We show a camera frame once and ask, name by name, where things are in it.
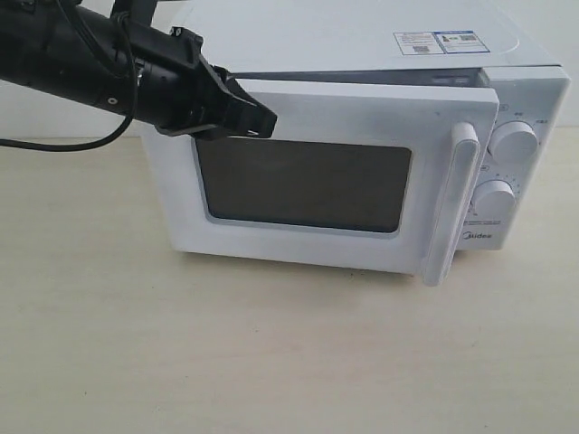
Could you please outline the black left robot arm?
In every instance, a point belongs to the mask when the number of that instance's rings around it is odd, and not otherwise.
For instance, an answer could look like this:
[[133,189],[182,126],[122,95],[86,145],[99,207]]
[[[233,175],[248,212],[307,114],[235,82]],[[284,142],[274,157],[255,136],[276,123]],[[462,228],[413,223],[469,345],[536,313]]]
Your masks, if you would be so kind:
[[276,114],[202,55],[184,27],[152,27],[154,1],[117,1],[110,15],[79,1],[1,3],[1,78],[204,140],[271,137]]

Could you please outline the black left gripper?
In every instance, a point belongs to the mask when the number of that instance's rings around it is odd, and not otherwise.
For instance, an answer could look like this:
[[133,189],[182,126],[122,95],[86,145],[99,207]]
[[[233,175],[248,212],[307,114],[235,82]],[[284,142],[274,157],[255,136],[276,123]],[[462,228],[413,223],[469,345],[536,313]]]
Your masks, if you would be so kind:
[[201,140],[272,135],[277,115],[232,75],[208,63],[201,35],[184,27],[161,33],[142,24],[117,24],[115,33],[119,85],[128,92],[118,97],[125,107],[117,136],[134,120],[166,136]]

